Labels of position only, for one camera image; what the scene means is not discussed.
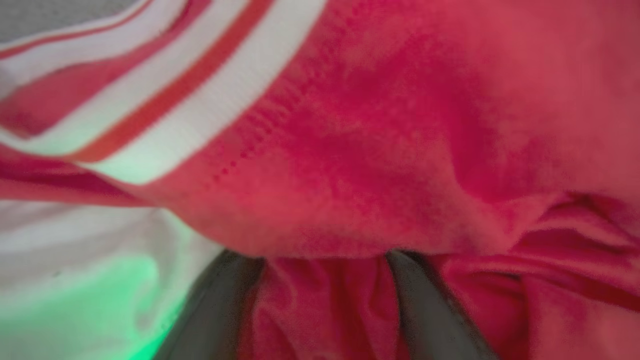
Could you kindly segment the red and white striped garment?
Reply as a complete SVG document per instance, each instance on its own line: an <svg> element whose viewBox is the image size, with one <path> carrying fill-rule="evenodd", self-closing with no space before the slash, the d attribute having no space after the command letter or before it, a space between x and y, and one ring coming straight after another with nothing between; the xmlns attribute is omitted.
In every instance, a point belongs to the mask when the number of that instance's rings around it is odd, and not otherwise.
<svg viewBox="0 0 640 360"><path fill-rule="evenodd" d="M0 44L0 360L411 360L392 250L499 360L640 360L640 0L140 0Z"/></svg>

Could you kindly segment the grey fabric sofa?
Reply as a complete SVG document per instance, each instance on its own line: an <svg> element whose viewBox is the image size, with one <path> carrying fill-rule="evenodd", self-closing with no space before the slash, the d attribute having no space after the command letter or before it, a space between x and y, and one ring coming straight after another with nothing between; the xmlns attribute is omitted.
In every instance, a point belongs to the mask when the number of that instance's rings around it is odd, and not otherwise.
<svg viewBox="0 0 640 360"><path fill-rule="evenodd" d="M0 44L106 19L140 0L0 0Z"/></svg>

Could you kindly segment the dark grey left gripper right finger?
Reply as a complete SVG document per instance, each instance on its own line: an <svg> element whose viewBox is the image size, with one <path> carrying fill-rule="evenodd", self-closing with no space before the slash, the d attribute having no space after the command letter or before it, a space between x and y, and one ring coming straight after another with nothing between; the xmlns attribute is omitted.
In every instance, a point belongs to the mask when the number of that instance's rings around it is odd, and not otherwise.
<svg viewBox="0 0 640 360"><path fill-rule="evenodd" d="M427 259L400 250L385 258L411 360L499 360Z"/></svg>

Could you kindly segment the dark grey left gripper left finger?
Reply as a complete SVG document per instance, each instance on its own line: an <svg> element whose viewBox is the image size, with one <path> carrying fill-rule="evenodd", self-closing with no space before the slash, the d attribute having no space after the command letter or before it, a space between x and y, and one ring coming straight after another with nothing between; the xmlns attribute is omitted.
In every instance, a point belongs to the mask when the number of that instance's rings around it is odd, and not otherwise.
<svg viewBox="0 0 640 360"><path fill-rule="evenodd" d="M223 250L196 279L152 360L238 360L243 317L265 260Z"/></svg>

